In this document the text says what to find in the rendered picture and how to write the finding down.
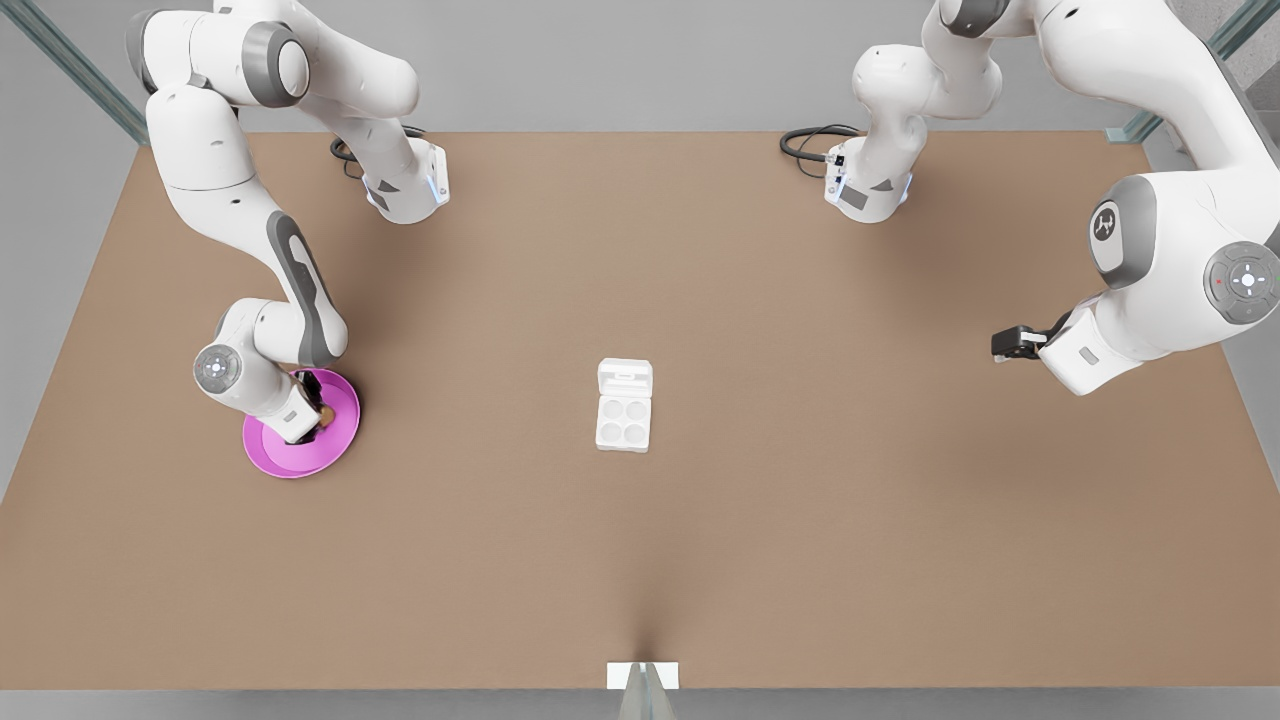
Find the magenta round plate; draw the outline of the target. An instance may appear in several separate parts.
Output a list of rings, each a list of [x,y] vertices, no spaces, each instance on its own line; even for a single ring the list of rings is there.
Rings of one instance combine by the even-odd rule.
[[[250,461],[273,477],[301,478],[335,462],[352,445],[360,421],[360,401],[355,387],[340,374],[314,369],[321,386],[323,402],[335,413],[333,423],[303,445],[287,445],[259,419],[247,416],[242,439]]]

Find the silver frame post with foot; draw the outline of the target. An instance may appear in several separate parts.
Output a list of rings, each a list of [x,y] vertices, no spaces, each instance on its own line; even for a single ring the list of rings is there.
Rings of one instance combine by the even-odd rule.
[[[618,720],[677,720],[666,693],[680,688],[677,662],[608,662],[605,688],[623,691]]]

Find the white egg box lid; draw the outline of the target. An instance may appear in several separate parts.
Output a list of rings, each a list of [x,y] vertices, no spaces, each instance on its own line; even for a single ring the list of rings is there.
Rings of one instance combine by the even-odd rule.
[[[646,360],[605,357],[598,366],[600,396],[652,398],[653,365]]]

